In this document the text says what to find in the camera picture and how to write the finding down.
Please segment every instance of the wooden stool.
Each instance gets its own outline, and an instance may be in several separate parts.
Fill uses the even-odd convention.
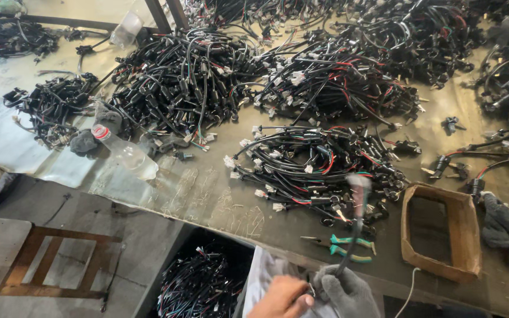
[[[27,270],[45,236],[53,236],[31,282],[23,284]],[[95,241],[95,248],[85,265],[84,275],[76,289],[43,285],[64,238]],[[102,298],[103,291],[91,291],[93,280],[106,255],[109,243],[120,243],[121,238],[76,231],[43,228],[31,222],[0,218],[0,295],[42,296],[67,298]]]

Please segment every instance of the brown cardboard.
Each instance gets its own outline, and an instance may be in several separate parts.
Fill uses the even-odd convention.
[[[408,202],[414,195],[447,204],[452,266],[420,255],[410,243]],[[466,283],[480,277],[482,252],[475,205],[470,195],[413,182],[406,189],[401,213],[401,255],[408,263],[452,281]]]

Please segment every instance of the workbench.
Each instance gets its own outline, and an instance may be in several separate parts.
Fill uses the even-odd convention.
[[[296,37],[302,34],[303,32],[298,32]],[[275,41],[275,44],[281,44],[287,36],[288,34],[285,34]],[[95,38],[72,42],[61,39],[58,51],[38,64],[33,62],[34,55],[0,59],[2,169],[58,182],[127,206],[232,235],[263,246],[271,253],[287,257],[292,262],[310,269],[341,260],[338,255],[329,255],[327,249],[300,240],[300,236],[347,236],[348,232],[343,230],[341,224],[326,228],[320,225],[322,215],[304,208],[287,212],[272,210],[271,201],[254,195],[257,189],[254,184],[230,179],[230,169],[223,164],[225,155],[232,156],[240,149],[239,141],[245,138],[253,139],[253,126],[289,125],[289,119],[279,116],[270,119],[266,112],[252,105],[243,105],[238,122],[225,122],[209,129],[210,133],[217,133],[218,136],[216,142],[209,144],[211,149],[208,152],[194,147],[184,149],[184,152],[194,154],[193,159],[186,161],[173,158],[171,153],[157,155],[154,159],[160,168],[158,177],[149,182],[139,180],[115,163],[105,147],[99,147],[86,156],[72,153],[69,148],[48,150],[33,140],[34,134],[17,126],[11,119],[17,111],[6,108],[1,96],[14,87],[32,90],[36,83],[52,78],[52,75],[37,76],[38,70],[75,71],[79,58],[75,47],[98,41],[99,39]],[[107,44],[97,47],[96,51],[95,54],[84,57],[82,68],[84,72],[92,72],[100,79],[117,65],[115,57],[124,57],[129,53],[128,50],[122,51]],[[419,89],[420,97],[430,100],[422,103],[427,112],[421,114],[414,123],[394,133],[389,134],[385,126],[379,126],[380,134],[383,137],[388,135],[388,140],[405,140],[406,136],[409,136],[420,143],[422,155],[416,158],[402,157],[400,162],[394,163],[409,180],[427,182],[427,175],[420,168],[428,168],[436,155],[452,152],[469,143],[479,143],[484,140],[484,131],[508,126],[508,123],[482,115],[475,100],[475,91],[461,87],[462,82],[478,77],[478,67],[485,53],[486,49],[475,50],[470,61],[477,69],[465,74],[457,72],[442,90],[430,90],[429,87],[411,82],[410,84]],[[109,83],[105,85],[107,92],[112,85],[109,80],[106,83]],[[441,122],[449,116],[459,117],[460,123],[467,130],[459,130],[447,136]],[[19,118],[24,123],[28,121],[24,114],[20,114]],[[406,122],[403,118],[391,120],[402,124]],[[93,118],[78,117],[71,123],[80,129],[89,128],[93,124]],[[334,124],[350,127],[357,125],[341,120]],[[461,158],[460,162],[470,164],[472,174],[489,163],[483,158]],[[485,177],[485,181],[487,191],[493,191],[509,203],[509,167],[493,170]],[[435,183],[436,186],[459,191],[464,188],[464,184],[465,182],[450,178],[443,178]],[[376,293],[405,299],[411,285],[413,266],[404,263],[401,257],[400,208],[398,203],[389,204],[390,217],[374,224],[377,229],[378,255],[369,264],[351,264],[350,268],[367,280]],[[484,245],[482,248],[481,279],[471,284],[459,285],[421,271],[416,273],[412,300],[432,303],[459,302],[509,317],[509,268],[498,253]]]

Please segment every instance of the gloved hand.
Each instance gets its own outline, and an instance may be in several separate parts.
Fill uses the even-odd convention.
[[[315,292],[324,300],[333,303],[343,318],[380,318],[380,312],[372,298],[371,287],[353,271],[345,268],[339,279],[335,271],[339,265],[321,268],[315,274]]]

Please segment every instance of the pliers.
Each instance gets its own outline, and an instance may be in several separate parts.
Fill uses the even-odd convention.
[[[352,238],[337,238],[337,236],[335,236],[335,234],[332,234],[330,239],[316,238],[316,237],[312,237],[312,236],[300,236],[300,238],[311,241],[312,243],[315,243],[315,244],[318,244],[321,246],[328,247],[329,251],[331,252],[331,255],[337,253],[341,256],[347,255],[347,251],[342,249],[341,247],[337,246],[336,244],[348,244],[353,241]],[[376,255],[376,249],[374,248],[374,242],[369,242],[369,241],[363,240],[361,238],[357,238],[356,243],[358,245],[364,246],[368,249],[372,249],[372,253]],[[370,263],[370,262],[372,262],[372,257],[351,255],[351,260],[356,263]]]

